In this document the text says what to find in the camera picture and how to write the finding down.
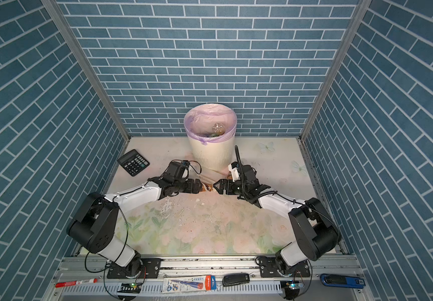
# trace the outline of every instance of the metal corner post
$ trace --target metal corner post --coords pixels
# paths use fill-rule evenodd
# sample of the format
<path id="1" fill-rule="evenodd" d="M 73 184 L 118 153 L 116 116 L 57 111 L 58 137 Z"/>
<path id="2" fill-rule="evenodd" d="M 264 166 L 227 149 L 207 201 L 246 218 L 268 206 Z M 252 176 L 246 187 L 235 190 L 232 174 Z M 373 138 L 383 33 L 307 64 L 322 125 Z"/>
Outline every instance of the metal corner post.
<path id="1" fill-rule="evenodd" d="M 328 74 L 325 78 L 325 81 L 322 84 L 322 87 L 315 99 L 315 102 L 312 106 L 312 110 L 310 111 L 310 115 L 307 118 L 307 121 L 304 125 L 304 128 L 302 130 L 302 133 L 300 134 L 300 139 L 304 141 L 307 136 L 310 133 L 310 129 L 312 128 L 313 123 L 315 122 L 316 116 L 318 112 L 320 111 L 320 108 L 323 105 L 323 102 L 325 101 L 325 97 L 329 93 L 330 87 L 332 83 L 334 82 L 335 76 L 337 75 L 338 69 L 340 69 L 340 65 L 344 61 L 345 55 L 350 48 L 350 45 L 352 43 L 352 40 L 355 37 L 355 33 L 357 33 L 357 29 L 360 26 L 360 23 L 362 22 L 365 13 L 367 12 L 367 9 L 369 8 L 370 2 L 372 0 L 360 0 L 357 7 L 354 10 L 354 13 L 352 15 L 352 19 L 350 20 L 350 23 L 347 27 L 347 30 L 345 31 L 344 37 L 342 38 L 342 41 L 340 43 L 339 49 L 337 50 L 337 53 L 335 54 L 334 61 L 332 62 Z"/>
<path id="2" fill-rule="evenodd" d="M 71 30 L 68 21 L 63 16 L 63 12 L 61 11 L 60 6 L 58 5 L 58 3 L 56 3 L 56 0 L 41 0 L 41 2 L 43 3 L 43 6 L 45 7 L 48 14 L 51 16 L 51 19 L 53 20 L 54 24 L 58 28 L 59 32 L 63 36 L 63 39 L 68 45 L 69 49 L 75 56 L 76 61 L 79 63 L 81 69 L 83 70 L 86 77 L 88 78 L 88 81 L 90 82 L 91 86 L 95 89 L 96 93 L 99 96 L 99 99 L 101 100 L 104 107 L 110 114 L 111 119 L 116 124 L 121 135 L 123 136 L 125 141 L 129 141 L 130 135 L 126 130 L 126 127 L 121 121 L 121 118 L 118 116 L 115 107 L 111 103 L 111 100 L 108 94 L 106 93 L 103 85 L 99 81 L 99 78 L 96 76 L 93 67 L 91 67 L 91 64 L 89 63 L 86 54 L 84 53 L 83 49 L 79 45 L 75 33 Z"/>

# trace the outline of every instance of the red marker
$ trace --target red marker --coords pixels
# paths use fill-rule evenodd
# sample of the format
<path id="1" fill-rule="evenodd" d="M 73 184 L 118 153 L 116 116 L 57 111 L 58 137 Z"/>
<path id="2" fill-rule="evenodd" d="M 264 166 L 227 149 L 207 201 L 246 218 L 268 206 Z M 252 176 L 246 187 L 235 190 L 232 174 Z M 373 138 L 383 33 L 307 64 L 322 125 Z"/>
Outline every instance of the red marker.
<path id="1" fill-rule="evenodd" d="M 56 283 L 56 287 L 64 287 L 64 286 L 73 286 L 78 284 L 87 284 L 87 283 L 96 283 L 98 282 L 98 278 L 92 278 L 87 280 L 77 280 L 77 281 L 68 281 L 68 282 L 58 282 Z"/>

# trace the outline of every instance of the floral tabletop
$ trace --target floral tabletop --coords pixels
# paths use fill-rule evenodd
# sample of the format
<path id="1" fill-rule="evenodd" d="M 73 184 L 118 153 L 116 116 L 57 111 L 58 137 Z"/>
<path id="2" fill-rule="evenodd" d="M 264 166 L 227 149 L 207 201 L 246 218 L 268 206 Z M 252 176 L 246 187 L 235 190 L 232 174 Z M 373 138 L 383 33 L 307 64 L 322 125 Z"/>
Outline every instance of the floral tabletop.
<path id="1" fill-rule="evenodd" d="M 315 196 L 296 139 L 236 138 L 235 142 L 243 163 L 256 169 L 260 183 L 295 198 Z M 187 138 L 132 138 L 127 150 L 133 148 L 148 159 L 150 166 L 136 177 L 119 167 L 109 192 L 160 175 L 172 159 L 192 159 Z M 275 253 L 295 240 L 288 218 L 216 192 L 166 197 L 125 216 L 129 226 L 127 244 L 142 254 Z M 121 216 L 115 233 L 125 240 L 127 230 Z"/>

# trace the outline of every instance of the plastic bag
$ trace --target plastic bag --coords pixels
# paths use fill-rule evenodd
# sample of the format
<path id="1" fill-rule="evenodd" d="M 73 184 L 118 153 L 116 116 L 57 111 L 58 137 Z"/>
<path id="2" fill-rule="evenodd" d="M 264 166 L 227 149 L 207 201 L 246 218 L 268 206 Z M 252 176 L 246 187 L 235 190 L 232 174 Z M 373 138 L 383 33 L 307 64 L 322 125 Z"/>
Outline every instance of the plastic bag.
<path id="1" fill-rule="evenodd" d="M 185 115 L 183 123 L 188 137 L 201 141 L 202 144 L 223 142 L 235 135 L 237 115 L 225 105 L 205 104 L 191 109 Z M 225 133 L 209 137 L 214 133 L 213 128 L 217 123 L 223 125 Z"/>

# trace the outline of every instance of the robotic arm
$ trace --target robotic arm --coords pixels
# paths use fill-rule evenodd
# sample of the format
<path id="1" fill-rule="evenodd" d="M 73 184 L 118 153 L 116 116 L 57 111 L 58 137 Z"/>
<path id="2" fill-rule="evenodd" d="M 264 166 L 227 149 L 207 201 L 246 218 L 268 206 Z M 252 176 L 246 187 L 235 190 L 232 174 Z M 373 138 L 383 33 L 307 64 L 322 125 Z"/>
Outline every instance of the robotic arm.
<path id="1" fill-rule="evenodd" d="M 290 219 L 295 241 L 276 253 L 275 261 L 281 274 L 292 274 L 298 262 L 315 261 L 335 247 L 340 233 L 318 199 L 304 201 L 278 194 L 270 186 L 259 183 L 250 165 L 241 163 L 238 147 L 235 153 L 237 162 L 229 165 L 233 180 L 221 179 L 213 187 L 219 194 L 238 195 L 239 199 Z M 178 193 L 199 193 L 202 183 L 199 179 L 188 178 L 189 166 L 189 161 L 174 160 L 160 177 L 150 178 L 146 184 L 116 194 L 89 194 L 66 232 L 89 252 L 98 253 L 120 266 L 127 277 L 138 276 L 142 268 L 141 255 L 114 235 L 118 211 L 130 211 Z M 316 225 L 311 226 L 309 218 L 316 220 Z"/>

